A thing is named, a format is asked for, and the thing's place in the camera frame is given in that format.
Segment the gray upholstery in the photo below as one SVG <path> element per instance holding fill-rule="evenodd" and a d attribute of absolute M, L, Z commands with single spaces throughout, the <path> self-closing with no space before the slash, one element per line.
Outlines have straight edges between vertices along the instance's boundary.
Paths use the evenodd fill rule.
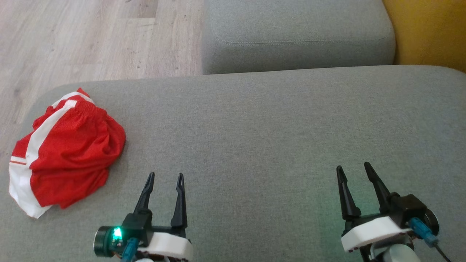
<path fill-rule="evenodd" d="M 424 201 L 445 252 L 465 260 L 461 72 L 378 66 L 72 84 L 39 98 L 19 136 L 78 87 L 125 128 L 125 150 L 106 186 L 38 220 L 9 197 L 2 170 L 0 261 L 110 261 L 94 257 L 94 233 L 123 221 L 154 171 L 159 225 L 169 225 L 185 174 L 196 261 L 360 262 L 340 243 L 336 166 L 362 212 L 375 213 L 364 161 L 390 190 Z M 423 262 L 441 261 L 423 242 L 416 248 Z"/>
<path fill-rule="evenodd" d="M 392 64 L 381 0 L 205 0 L 204 74 Z"/>

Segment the gray ottoman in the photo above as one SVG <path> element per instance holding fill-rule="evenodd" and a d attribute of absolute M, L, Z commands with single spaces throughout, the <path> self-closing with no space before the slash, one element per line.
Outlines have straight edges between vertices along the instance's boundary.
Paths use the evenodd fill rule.
<path fill-rule="evenodd" d="M 466 260 L 461 72 L 375 66 L 72 84 L 41 97 L 19 136 L 78 87 L 125 128 L 125 150 L 104 187 L 38 220 L 10 198 L 1 170 L 2 262 L 112 261 L 94 256 L 94 233 L 132 212 L 151 171 L 158 225 L 170 224 L 176 178 L 185 174 L 195 261 L 360 262 L 340 243 L 336 166 L 370 214 L 378 203 L 364 161 L 388 189 L 426 203 L 444 251 Z M 423 262 L 441 261 L 422 241 L 416 250 Z"/>
<path fill-rule="evenodd" d="M 381 0 L 205 0 L 204 74 L 392 64 Z"/>

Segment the yellow sofa backrest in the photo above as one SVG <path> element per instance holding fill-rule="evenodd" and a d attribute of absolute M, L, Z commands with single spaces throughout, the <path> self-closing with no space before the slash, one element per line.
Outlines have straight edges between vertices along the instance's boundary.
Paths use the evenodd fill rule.
<path fill-rule="evenodd" d="M 384 0 L 397 49 L 395 64 L 466 72 L 466 0 Z"/>

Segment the wooden floor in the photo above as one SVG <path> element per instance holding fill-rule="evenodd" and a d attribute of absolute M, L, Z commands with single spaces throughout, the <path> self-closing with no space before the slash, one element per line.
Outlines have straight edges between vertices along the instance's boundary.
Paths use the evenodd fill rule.
<path fill-rule="evenodd" d="M 203 0 L 0 0 L 0 165 L 56 86 L 200 75 Z"/>

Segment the white stripe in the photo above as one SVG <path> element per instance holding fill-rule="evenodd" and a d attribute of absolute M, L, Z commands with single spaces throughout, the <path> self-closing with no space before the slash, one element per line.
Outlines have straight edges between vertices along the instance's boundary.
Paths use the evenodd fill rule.
<path fill-rule="evenodd" d="M 20 162 L 20 163 L 26 163 L 26 159 L 24 159 L 24 158 L 19 158 L 19 157 L 14 157 L 14 156 L 11 156 L 10 161 Z"/>
<path fill-rule="evenodd" d="M 64 95 L 62 98 L 60 98 L 60 100 L 56 101 L 55 103 L 52 104 L 52 107 L 55 108 L 58 106 L 58 103 L 61 101 L 61 100 L 66 100 L 70 97 L 73 97 L 73 96 L 80 96 L 82 98 L 84 98 L 84 100 L 86 101 L 89 101 L 91 103 L 94 103 L 94 101 L 90 98 L 90 97 L 87 97 L 86 95 L 84 94 L 81 94 L 80 92 L 71 92 L 69 94 L 66 94 Z"/>
<path fill-rule="evenodd" d="M 31 164 L 39 158 L 39 148 L 53 126 L 69 109 L 76 106 L 76 100 L 68 100 L 65 105 L 49 116 L 32 133 L 26 150 L 26 165 L 13 165 L 10 163 L 10 187 L 9 192 L 18 205 L 31 217 L 39 218 L 51 206 L 41 207 L 31 189 Z"/>

